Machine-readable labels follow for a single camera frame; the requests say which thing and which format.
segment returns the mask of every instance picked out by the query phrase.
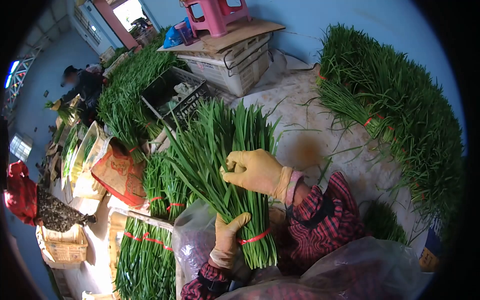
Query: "black plastic crate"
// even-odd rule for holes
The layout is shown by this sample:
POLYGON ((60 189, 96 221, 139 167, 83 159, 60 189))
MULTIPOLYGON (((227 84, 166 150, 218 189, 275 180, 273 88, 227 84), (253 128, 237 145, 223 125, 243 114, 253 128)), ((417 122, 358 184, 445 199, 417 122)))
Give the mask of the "black plastic crate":
POLYGON ((198 107, 200 97, 207 99, 211 97, 204 78, 198 77, 192 73, 170 67, 168 70, 158 76, 142 93, 142 100, 152 110, 152 112, 161 120, 164 120, 171 128, 176 129, 173 115, 177 118, 178 123, 183 127, 186 125, 188 117, 194 118, 198 107), (161 113, 162 106, 166 105, 177 92, 174 86, 186 82, 192 86, 198 86, 190 95, 180 101, 172 110, 161 113))

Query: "yellow rubber glove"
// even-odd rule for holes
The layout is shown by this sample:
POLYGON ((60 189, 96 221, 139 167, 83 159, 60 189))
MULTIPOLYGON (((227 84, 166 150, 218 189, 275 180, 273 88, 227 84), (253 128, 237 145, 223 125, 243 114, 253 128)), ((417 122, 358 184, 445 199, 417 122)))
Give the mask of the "yellow rubber glove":
POLYGON ((263 149, 232 151, 226 164, 230 173, 226 173, 223 167, 220 168, 226 182, 272 196, 285 203, 293 169, 279 164, 269 152, 263 149))
POLYGON ((212 261, 221 268, 231 269, 237 253, 237 231, 247 224, 252 215, 243 213, 230 223, 226 223, 217 213, 215 221, 215 248, 210 252, 212 261))
POLYGON ((55 102, 53 103, 53 106, 50 107, 50 109, 51 109, 51 110, 59 110, 60 104, 61 104, 61 100, 58 99, 57 101, 55 101, 55 102))

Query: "cardboard sheet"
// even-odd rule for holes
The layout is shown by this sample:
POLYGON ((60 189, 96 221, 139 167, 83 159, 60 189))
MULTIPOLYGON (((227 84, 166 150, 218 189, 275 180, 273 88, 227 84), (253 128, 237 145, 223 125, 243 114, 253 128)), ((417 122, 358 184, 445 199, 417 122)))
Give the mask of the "cardboard sheet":
POLYGON ((202 30, 199 34, 200 41, 193 43, 190 46, 181 44, 167 49, 164 49, 162 46, 157 51, 221 53, 225 49, 246 39, 282 29, 285 29, 285 26, 272 22, 260 19, 253 19, 251 22, 248 22, 246 19, 242 19, 228 24, 228 34, 225 36, 212 38, 208 33, 208 30, 202 30))

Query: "pink sleeve cuff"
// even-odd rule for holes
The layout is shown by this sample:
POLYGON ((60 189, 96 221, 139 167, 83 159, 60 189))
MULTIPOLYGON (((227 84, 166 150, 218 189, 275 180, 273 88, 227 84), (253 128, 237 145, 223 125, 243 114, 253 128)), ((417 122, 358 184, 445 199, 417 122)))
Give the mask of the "pink sleeve cuff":
POLYGON ((293 202, 293 193, 295 192, 295 187, 297 186, 297 182, 303 178, 303 173, 299 171, 293 171, 292 175, 290 176, 290 182, 288 183, 287 188, 287 197, 285 198, 285 204, 290 206, 293 202))

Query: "metal truss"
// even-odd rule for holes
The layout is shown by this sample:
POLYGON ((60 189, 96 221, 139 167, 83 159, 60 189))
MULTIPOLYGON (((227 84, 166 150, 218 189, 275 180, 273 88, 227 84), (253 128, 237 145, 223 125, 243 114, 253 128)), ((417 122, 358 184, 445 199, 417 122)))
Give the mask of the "metal truss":
POLYGON ((23 85, 25 76, 28 73, 28 70, 32 66, 32 63, 35 61, 35 58, 39 55, 42 51, 42 46, 38 46, 32 48, 28 54, 26 54, 23 58, 19 58, 20 61, 12 71, 12 78, 10 79, 9 86, 5 89, 5 102, 2 108, 2 115, 5 118, 8 118, 10 113, 13 110, 15 105, 15 100, 17 99, 23 85))

